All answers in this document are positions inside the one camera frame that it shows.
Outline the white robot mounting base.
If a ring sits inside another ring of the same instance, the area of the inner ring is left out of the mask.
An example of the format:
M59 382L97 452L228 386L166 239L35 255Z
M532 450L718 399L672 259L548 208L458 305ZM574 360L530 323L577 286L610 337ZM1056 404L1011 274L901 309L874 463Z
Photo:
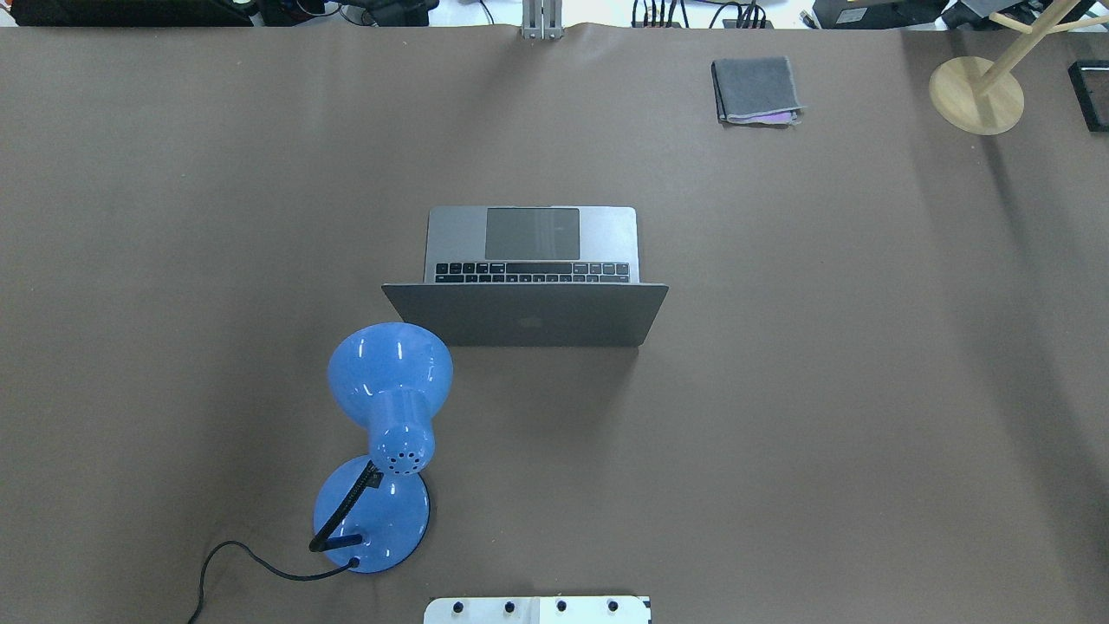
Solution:
M652 623L649 597L548 595L441 597L429 601L424 623Z

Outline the blue desk lamp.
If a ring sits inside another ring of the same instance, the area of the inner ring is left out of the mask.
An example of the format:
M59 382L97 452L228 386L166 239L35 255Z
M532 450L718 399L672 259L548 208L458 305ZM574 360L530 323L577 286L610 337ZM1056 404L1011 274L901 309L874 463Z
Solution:
M420 471L436 450L433 416L454 364L438 336L409 323L362 328L338 345L328 383L340 411L366 431L367 451L326 478L313 510L313 552L357 574L413 555L431 518Z

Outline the wooden cup stand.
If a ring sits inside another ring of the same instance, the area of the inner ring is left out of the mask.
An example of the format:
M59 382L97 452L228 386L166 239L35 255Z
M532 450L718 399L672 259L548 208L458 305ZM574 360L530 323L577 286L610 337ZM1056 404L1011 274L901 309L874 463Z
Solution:
M1066 22L1064 17L1077 4L1054 1L1030 25L999 12L990 13L993 23L1021 35L998 60L966 55L935 68L928 82L932 106L953 126L973 134L996 135L1013 129L1025 110L1021 83L1011 75L1013 68L1046 35L1108 23L1108 16Z

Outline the folded grey cloth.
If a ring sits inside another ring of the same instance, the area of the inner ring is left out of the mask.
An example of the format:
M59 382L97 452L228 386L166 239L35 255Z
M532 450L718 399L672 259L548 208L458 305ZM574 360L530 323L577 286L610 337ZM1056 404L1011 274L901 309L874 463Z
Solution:
M710 64L718 122L737 126L795 126L800 111L788 57L724 58Z

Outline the aluminium frame post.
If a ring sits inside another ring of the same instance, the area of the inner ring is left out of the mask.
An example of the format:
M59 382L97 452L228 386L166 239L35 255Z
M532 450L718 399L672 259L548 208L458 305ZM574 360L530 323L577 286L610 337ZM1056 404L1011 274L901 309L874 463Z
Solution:
M564 35L562 16L562 0L523 0L520 28L523 40L562 39Z

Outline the grey laptop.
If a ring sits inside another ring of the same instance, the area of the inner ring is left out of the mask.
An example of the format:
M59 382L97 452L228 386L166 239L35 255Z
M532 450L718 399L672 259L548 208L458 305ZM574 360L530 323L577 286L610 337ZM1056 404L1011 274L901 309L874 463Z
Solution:
M637 348L669 288L641 279L630 206L440 205L421 282L383 291L452 347Z

